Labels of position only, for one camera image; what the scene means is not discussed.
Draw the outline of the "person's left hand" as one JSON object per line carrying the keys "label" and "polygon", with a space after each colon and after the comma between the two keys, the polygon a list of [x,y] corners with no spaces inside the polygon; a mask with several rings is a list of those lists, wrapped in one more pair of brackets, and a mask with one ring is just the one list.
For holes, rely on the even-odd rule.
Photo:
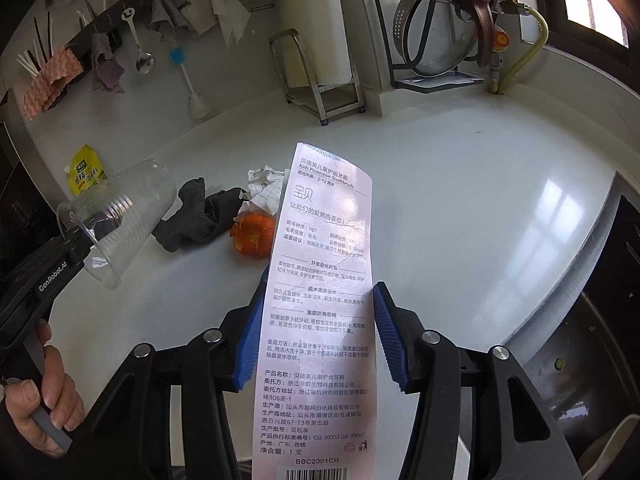
{"label": "person's left hand", "polygon": [[74,431],[85,419],[84,401],[73,379],[64,370],[61,353],[48,344],[52,330],[46,321],[38,322],[37,334],[43,351],[41,387],[32,380],[8,385],[6,408],[17,432],[33,448],[51,458],[60,458],[65,451],[37,424],[32,413],[44,403],[50,410],[54,428]]}

